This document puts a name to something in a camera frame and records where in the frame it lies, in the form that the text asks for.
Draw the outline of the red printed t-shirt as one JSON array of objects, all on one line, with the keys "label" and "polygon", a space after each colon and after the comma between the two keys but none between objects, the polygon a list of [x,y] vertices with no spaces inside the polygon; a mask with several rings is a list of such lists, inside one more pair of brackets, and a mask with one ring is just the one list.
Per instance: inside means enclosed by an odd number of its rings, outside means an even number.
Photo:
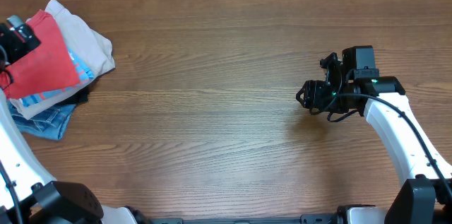
[{"label": "red printed t-shirt", "polygon": [[72,63],[52,15],[40,10],[27,24],[41,44],[1,73],[1,88],[8,99],[54,90],[77,79],[70,75]]}]

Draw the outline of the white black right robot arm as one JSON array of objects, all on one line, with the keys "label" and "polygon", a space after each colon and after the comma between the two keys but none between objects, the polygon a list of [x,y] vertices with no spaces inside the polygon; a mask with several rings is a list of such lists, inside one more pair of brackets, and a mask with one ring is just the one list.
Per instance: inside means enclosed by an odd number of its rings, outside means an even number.
[{"label": "white black right robot arm", "polygon": [[381,76],[371,45],[354,46],[321,59],[323,81],[309,80],[296,99],[329,122],[364,117],[384,144],[401,184],[385,210],[373,205],[340,206],[332,214],[303,215],[301,223],[450,223],[451,164],[433,146],[416,120],[404,87]]}]

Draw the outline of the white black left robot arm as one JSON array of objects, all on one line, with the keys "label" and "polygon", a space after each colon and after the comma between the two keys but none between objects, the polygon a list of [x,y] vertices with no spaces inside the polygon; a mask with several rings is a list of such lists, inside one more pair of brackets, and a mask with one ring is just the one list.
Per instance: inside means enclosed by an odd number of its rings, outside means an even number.
[{"label": "white black left robot arm", "polygon": [[103,206],[85,185],[59,182],[37,160],[8,109],[12,97],[79,83],[53,22],[17,16],[1,24],[1,222],[145,223],[135,210]]}]

